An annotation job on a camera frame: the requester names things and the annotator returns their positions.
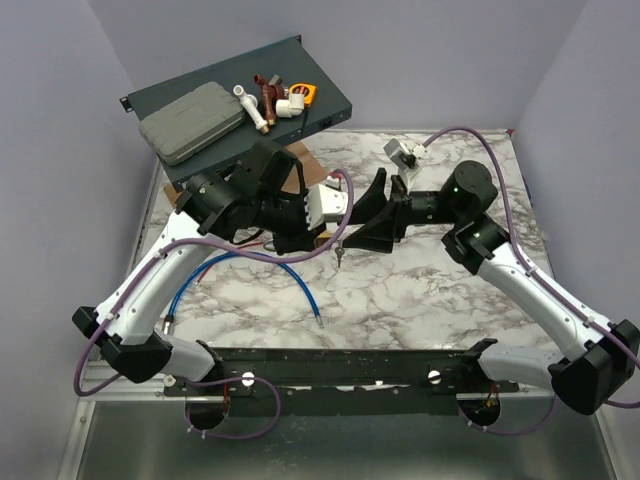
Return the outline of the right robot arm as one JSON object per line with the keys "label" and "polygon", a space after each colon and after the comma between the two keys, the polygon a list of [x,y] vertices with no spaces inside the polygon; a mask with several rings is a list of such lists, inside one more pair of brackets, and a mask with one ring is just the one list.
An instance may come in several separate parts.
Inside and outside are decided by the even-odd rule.
{"label": "right robot arm", "polygon": [[595,413],[634,373],[631,356],[639,330],[613,323],[561,288],[525,255],[516,255],[510,234],[487,213],[498,195],[489,170],[479,162],[456,166],[438,191],[409,191],[402,179],[378,170],[356,202],[356,231],[346,249],[390,253],[410,226],[444,224],[442,242],[451,259],[510,298],[554,341],[554,351],[478,342],[460,367],[460,379],[480,392],[494,381],[512,381],[553,391],[569,408]]}

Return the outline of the white pvc elbow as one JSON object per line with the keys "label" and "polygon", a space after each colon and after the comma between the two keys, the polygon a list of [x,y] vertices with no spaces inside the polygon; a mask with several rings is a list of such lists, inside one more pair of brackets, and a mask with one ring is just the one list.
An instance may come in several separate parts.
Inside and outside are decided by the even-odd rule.
{"label": "white pvc elbow", "polygon": [[305,96],[300,93],[290,93],[285,99],[278,99],[275,103],[275,113],[278,118],[294,118],[305,110]]}

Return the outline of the brass padlock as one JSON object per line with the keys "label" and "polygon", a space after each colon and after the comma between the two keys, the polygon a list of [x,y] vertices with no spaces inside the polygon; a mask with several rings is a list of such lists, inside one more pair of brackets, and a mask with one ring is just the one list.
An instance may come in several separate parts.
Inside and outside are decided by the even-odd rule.
{"label": "brass padlock", "polygon": [[[310,246],[309,251],[313,251],[313,250],[321,247],[322,245],[324,245],[325,243],[328,242],[330,237],[331,237],[331,234],[329,232],[327,232],[327,231],[321,233],[320,235],[318,235],[317,237],[315,237],[313,239],[313,243]],[[267,252],[276,252],[277,251],[273,239],[266,241],[263,244],[263,248]]]}

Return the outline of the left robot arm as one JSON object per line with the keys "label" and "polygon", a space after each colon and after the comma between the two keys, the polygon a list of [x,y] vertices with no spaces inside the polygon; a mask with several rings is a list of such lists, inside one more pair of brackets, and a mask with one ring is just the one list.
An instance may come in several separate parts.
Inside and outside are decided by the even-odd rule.
{"label": "left robot arm", "polygon": [[273,142],[256,143],[221,174],[193,176],[140,263],[99,305],[79,307],[73,324],[117,378],[140,384],[165,373],[201,395],[214,393],[222,372],[213,351],[162,332],[159,317],[218,250],[284,265],[317,256],[308,199],[302,162]]}

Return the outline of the red cable seal lock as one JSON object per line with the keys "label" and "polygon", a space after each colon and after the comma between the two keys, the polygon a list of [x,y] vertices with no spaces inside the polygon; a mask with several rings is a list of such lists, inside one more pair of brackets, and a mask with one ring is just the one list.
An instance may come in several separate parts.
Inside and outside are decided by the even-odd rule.
{"label": "red cable seal lock", "polygon": [[[252,241],[243,245],[239,245],[237,246],[237,248],[239,249],[248,249],[248,248],[254,248],[254,247],[260,247],[262,245],[264,245],[265,241]],[[209,270],[211,269],[211,267],[213,266],[213,264],[211,266],[207,266],[203,272],[200,274],[200,276],[197,278],[196,280],[196,285],[199,285],[202,280],[205,278],[205,276],[207,275],[207,273],[209,272]]]}

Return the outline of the silver keys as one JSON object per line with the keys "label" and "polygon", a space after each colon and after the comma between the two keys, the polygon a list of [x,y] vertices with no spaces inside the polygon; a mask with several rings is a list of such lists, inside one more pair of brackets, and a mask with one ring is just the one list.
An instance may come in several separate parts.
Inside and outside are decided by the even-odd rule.
{"label": "silver keys", "polygon": [[344,254],[345,254],[345,249],[343,247],[343,243],[342,242],[338,242],[337,246],[335,248],[336,265],[337,265],[338,269],[341,268]]}

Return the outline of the blue cable lock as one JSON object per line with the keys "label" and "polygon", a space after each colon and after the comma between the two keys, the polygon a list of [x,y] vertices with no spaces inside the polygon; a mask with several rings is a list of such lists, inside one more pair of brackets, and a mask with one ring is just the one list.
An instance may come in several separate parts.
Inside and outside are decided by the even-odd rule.
{"label": "blue cable lock", "polygon": [[[217,256],[209,259],[209,260],[206,260],[204,263],[199,265],[189,275],[187,280],[178,288],[177,293],[173,296],[171,302],[169,303],[167,314],[164,316],[164,318],[162,320],[161,331],[163,333],[171,334],[171,333],[174,332],[175,323],[176,323],[175,315],[176,315],[176,312],[178,310],[180,301],[183,298],[183,296],[184,296],[185,292],[187,291],[187,289],[191,286],[191,284],[192,283],[196,283],[197,278],[200,276],[200,274],[203,272],[203,270],[207,266],[211,266],[212,264],[214,266],[214,265],[216,265],[218,263],[221,263],[221,262],[224,262],[224,261],[227,261],[227,260],[231,260],[231,259],[236,258],[236,257],[237,257],[237,254],[231,253],[231,252],[227,252],[227,253],[224,253],[224,254],[217,255]],[[307,301],[308,301],[308,303],[309,303],[309,305],[311,307],[311,311],[313,313],[313,316],[315,318],[315,321],[316,321],[317,325],[320,328],[323,328],[324,327],[324,322],[323,322],[323,319],[321,317],[319,306],[318,306],[318,304],[317,304],[317,302],[316,302],[316,300],[314,298],[314,295],[312,294],[311,290],[307,286],[307,284],[300,277],[300,275],[298,273],[296,273],[287,264],[280,264],[279,267],[282,268],[298,284],[298,286],[302,290],[303,294],[305,295],[305,297],[306,297],[306,299],[307,299]]]}

